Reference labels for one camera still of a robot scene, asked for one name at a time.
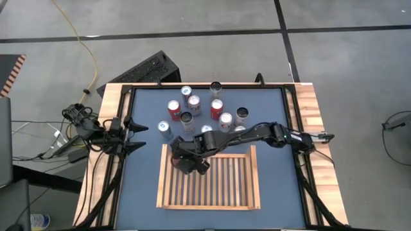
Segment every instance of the table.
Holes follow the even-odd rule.
[[[140,87],[156,87],[156,83],[135,83],[135,86]],[[183,85],[191,85],[191,86],[199,86],[199,85],[209,85],[209,83],[163,83],[163,87],[167,86],[183,86]],[[228,85],[235,85],[237,87],[258,87],[259,83],[223,83],[223,86]],[[315,96],[314,88],[311,83],[266,83],[265,87],[273,87],[273,86],[284,86],[287,90],[284,92],[286,94],[286,98],[288,100],[288,112],[290,114],[290,119],[293,124],[294,129],[298,129],[297,122],[300,120],[301,126],[303,126],[306,132],[320,132],[324,130],[322,125],[322,119],[319,112],[319,107],[317,104],[317,99]],[[103,97],[103,103],[101,105],[99,121],[102,122],[106,119],[111,119],[116,117],[118,114],[118,110],[121,109],[122,111],[122,119],[125,117],[128,111],[128,105],[130,102],[130,94],[126,93],[121,95],[121,89],[123,84],[121,83],[110,83],[107,85],[105,95]],[[119,107],[120,98],[123,99],[124,105]],[[319,151],[331,156],[329,152],[329,148],[327,144],[316,144],[316,147]],[[108,167],[112,168],[112,175],[116,169],[116,162],[118,160],[114,160],[113,165],[108,165],[109,157],[104,155],[100,158],[99,162],[96,164],[98,153],[91,153],[89,158],[89,167],[88,174],[89,179],[91,178],[91,172],[93,167],[96,165],[96,174],[94,176],[94,185],[93,185],[93,194],[90,195],[91,190],[91,181],[88,181],[87,192],[85,192],[85,184],[83,184],[82,191],[80,193],[80,199],[78,201],[78,208],[76,210],[75,218],[80,213],[84,198],[85,198],[85,206],[80,214],[79,222],[81,222],[87,215],[87,211],[89,210],[88,204],[91,200],[91,207],[98,201],[101,196],[104,181],[108,180],[105,179],[106,170]],[[317,188],[317,192],[319,196],[322,198],[322,201],[327,205],[328,209],[335,215],[337,219],[339,219],[343,223],[347,223],[347,218],[345,216],[344,206],[342,204],[342,199],[340,195],[340,191],[338,188],[337,178],[335,176],[335,171],[331,163],[328,160],[323,159],[318,155],[311,155],[311,167],[307,167],[309,164],[306,164],[304,167],[304,174],[310,175],[310,171],[312,170],[313,179],[315,181],[315,185]],[[312,204],[312,201],[309,196],[305,196],[307,201],[307,216],[309,219],[309,223],[317,224],[321,223],[322,221],[317,221],[319,216],[316,216],[315,208]],[[113,204],[113,196],[110,196],[108,199],[104,211],[101,213],[101,217],[97,219],[94,224],[99,225],[108,225],[114,224],[116,221],[116,217],[111,215],[110,212],[115,212],[116,207],[112,206]]]

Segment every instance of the can lid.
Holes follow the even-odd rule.
[[[168,109],[170,110],[176,110],[180,106],[179,102],[177,100],[171,100],[168,102]]]
[[[189,86],[184,86],[181,88],[181,94],[188,96],[191,94],[191,87]]]
[[[232,115],[230,113],[223,113],[220,116],[220,121],[223,123],[231,123],[232,121]]]
[[[189,112],[183,112],[180,116],[182,122],[188,123],[193,119],[193,115]]]
[[[221,88],[222,88],[221,83],[217,81],[212,82],[210,85],[210,89],[214,91],[221,90]]]
[[[223,101],[219,99],[214,99],[213,102],[211,102],[211,107],[215,109],[220,109],[223,107]]]
[[[165,132],[170,127],[166,121],[161,121],[159,125],[157,125],[158,129],[162,132]]]
[[[237,115],[241,118],[246,118],[249,115],[249,111],[246,108],[241,107],[237,109]]]
[[[213,128],[210,125],[204,125],[201,127],[201,132],[208,132],[208,131],[213,131]]]
[[[242,130],[245,130],[245,127],[244,127],[244,126],[237,126],[237,127],[234,129],[235,132],[242,131]]]
[[[188,103],[191,105],[196,105],[200,103],[200,97],[196,96],[196,95],[192,95],[190,96],[190,98],[188,98]]]

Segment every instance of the yellow cable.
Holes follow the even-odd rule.
[[[77,34],[77,30],[76,28],[73,26],[73,23],[71,23],[70,19],[67,17],[67,15],[63,12],[63,10],[58,6],[56,0],[51,0],[53,2],[53,4],[57,7],[57,10],[64,16],[64,18],[66,19],[66,21],[70,24],[71,29],[73,29],[74,33],[76,34],[77,37],[77,41],[89,52],[92,61],[94,62],[94,78],[92,79],[92,82],[89,84],[89,86],[87,87],[87,90],[90,90],[90,88],[94,85],[94,82],[97,80],[97,61],[96,58],[94,57],[93,53],[91,52],[91,50],[80,40],[80,37]],[[82,98],[80,99],[80,101],[78,103],[83,103],[84,97],[85,97],[86,93],[83,93]],[[70,137],[68,137],[69,139],[71,138],[71,124],[69,125],[68,128],[68,134]]]

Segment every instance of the concrete floor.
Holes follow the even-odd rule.
[[[287,28],[411,24],[411,3],[405,0],[280,2]],[[269,0],[58,3],[80,35],[279,28],[275,5]],[[73,33],[51,1],[9,0],[0,13],[0,39],[67,36]],[[400,166],[386,156],[381,123],[397,111],[410,109],[411,31],[300,33],[289,37],[300,79],[314,83],[326,130],[336,134],[330,146],[350,224],[409,230],[411,167]],[[292,81],[281,34],[86,43],[99,65],[96,86],[159,50],[180,67],[183,81],[252,81],[258,72],[266,81]],[[0,53],[27,54],[10,93],[13,119],[60,121],[61,110],[78,101],[92,80],[91,59],[76,42],[0,44]],[[100,103],[97,94],[85,101],[96,112]],[[31,124],[21,131],[32,135],[14,135],[16,156],[32,157],[53,142],[54,131],[47,125]],[[388,133],[387,146],[397,159],[411,163],[407,136],[405,129]],[[23,164],[45,171],[61,163]],[[84,164],[78,164],[60,174],[77,178],[83,171]],[[33,189],[32,198],[39,192]],[[32,211],[58,218],[51,228],[69,227],[77,196],[54,191],[45,195]],[[66,209],[51,206],[57,201],[64,202]]]

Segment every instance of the silver can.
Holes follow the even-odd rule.
[[[184,86],[181,88],[182,101],[184,102],[184,106],[186,107],[188,107],[188,98],[190,98],[191,93],[192,93],[191,87]]]
[[[236,126],[243,125],[244,121],[247,119],[248,116],[249,116],[249,111],[245,107],[241,107],[237,109],[236,120],[234,121],[234,125]]]
[[[196,95],[190,96],[188,98],[188,108],[193,116],[199,116],[201,114],[200,97]]]
[[[210,84],[211,98],[220,99],[221,90],[223,89],[220,82],[214,81]]]
[[[203,127],[201,127],[201,132],[208,132],[208,131],[213,131],[213,128],[210,125],[204,125]]]
[[[157,125],[157,128],[166,141],[169,141],[173,138],[173,132],[171,132],[170,125],[167,123],[167,121],[161,121]]]
[[[182,123],[182,127],[184,129],[184,132],[186,133],[192,133],[194,132],[194,121],[193,121],[193,115],[189,112],[184,112],[180,116],[180,120]]]
[[[245,130],[245,127],[244,127],[244,126],[237,126],[237,127],[234,129],[235,132],[239,132],[239,131],[242,131],[242,130]]]
[[[219,122],[220,131],[229,132],[232,127],[232,115],[230,113],[223,113],[220,116]]]

